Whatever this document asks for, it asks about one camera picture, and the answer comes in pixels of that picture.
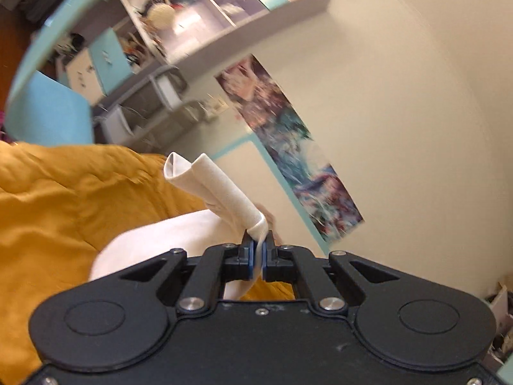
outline metal screw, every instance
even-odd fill
[[[59,385],[59,383],[57,382],[57,379],[47,376],[43,379],[43,385]]]
[[[182,310],[186,311],[196,311],[200,308],[203,308],[205,305],[205,302],[198,297],[187,297],[182,298],[179,302],[179,306]]]
[[[338,297],[326,297],[319,301],[321,308],[327,311],[338,311],[345,306],[346,302]]]

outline teal chair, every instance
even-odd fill
[[[4,127],[11,139],[43,146],[93,143],[88,101],[38,69],[61,36],[96,1],[65,0],[25,53],[6,104]]]

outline yellow comforter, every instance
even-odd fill
[[[85,282],[117,235],[204,206],[165,182],[160,155],[0,142],[0,160],[0,380],[15,385],[40,364],[27,323],[42,300]],[[245,298],[292,296],[259,282]]]

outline folded clothes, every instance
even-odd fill
[[[188,256],[200,256],[209,246],[240,243],[245,230],[257,241],[254,273],[257,278],[268,224],[247,196],[205,154],[191,163],[171,153],[164,165],[164,177],[176,187],[203,199],[208,209],[119,235],[97,256],[89,279],[112,274],[176,247],[183,248]],[[224,297],[241,297],[255,278],[228,283]]]

